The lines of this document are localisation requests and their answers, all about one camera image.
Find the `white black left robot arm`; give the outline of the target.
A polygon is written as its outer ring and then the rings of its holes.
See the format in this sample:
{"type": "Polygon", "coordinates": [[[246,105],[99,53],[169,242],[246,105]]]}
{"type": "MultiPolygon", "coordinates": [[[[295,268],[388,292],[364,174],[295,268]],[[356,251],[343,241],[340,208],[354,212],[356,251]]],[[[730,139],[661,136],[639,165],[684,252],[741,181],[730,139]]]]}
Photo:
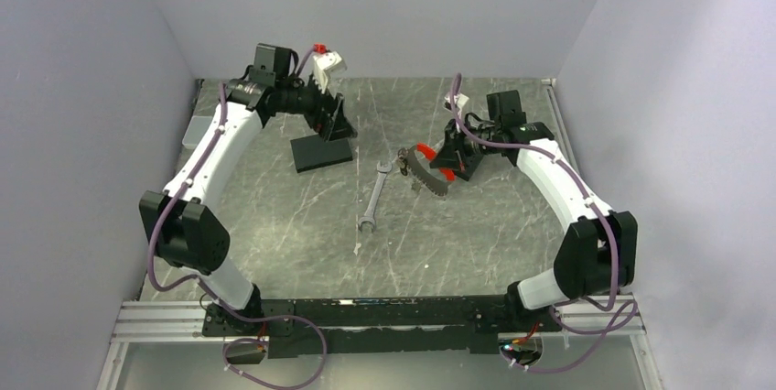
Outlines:
{"type": "Polygon", "coordinates": [[[356,135],[341,94],[329,89],[333,73],[347,69],[323,44],[303,56],[293,49],[257,45],[242,76],[218,84],[219,103],[205,134],[177,175],[139,201],[148,239],[147,278],[158,292],[196,280],[227,323],[241,335],[263,322],[259,287],[229,256],[230,234],[213,206],[245,149],[279,114],[301,115],[324,142],[356,135]]]}

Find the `bunch of keys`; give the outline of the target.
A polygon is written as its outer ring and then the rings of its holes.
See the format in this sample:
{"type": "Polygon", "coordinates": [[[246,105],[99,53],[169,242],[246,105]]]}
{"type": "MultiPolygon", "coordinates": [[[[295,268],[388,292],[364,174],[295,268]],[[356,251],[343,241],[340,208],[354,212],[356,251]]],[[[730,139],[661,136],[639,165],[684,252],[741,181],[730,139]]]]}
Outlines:
{"type": "Polygon", "coordinates": [[[396,163],[397,163],[397,166],[399,168],[400,173],[404,177],[409,177],[410,178],[411,190],[416,192],[416,193],[419,193],[420,190],[422,189],[421,182],[417,179],[416,175],[410,169],[407,157],[408,157],[408,149],[405,148],[405,147],[400,148],[397,151],[396,163]]]}

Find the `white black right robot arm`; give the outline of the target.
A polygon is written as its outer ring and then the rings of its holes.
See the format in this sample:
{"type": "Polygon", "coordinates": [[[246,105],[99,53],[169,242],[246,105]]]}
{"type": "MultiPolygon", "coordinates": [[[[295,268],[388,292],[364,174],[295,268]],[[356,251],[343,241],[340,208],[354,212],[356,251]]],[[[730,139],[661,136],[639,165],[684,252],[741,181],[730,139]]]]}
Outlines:
{"type": "Polygon", "coordinates": [[[551,267],[509,286],[504,318],[515,330],[536,323],[540,309],[615,293],[635,277],[638,223],[616,211],[571,168],[551,130],[530,122],[517,91],[491,93],[486,119],[464,113],[465,95],[447,96],[453,114],[442,146],[430,158],[447,180],[470,179],[487,155],[499,155],[534,185],[565,231],[551,267]]]}

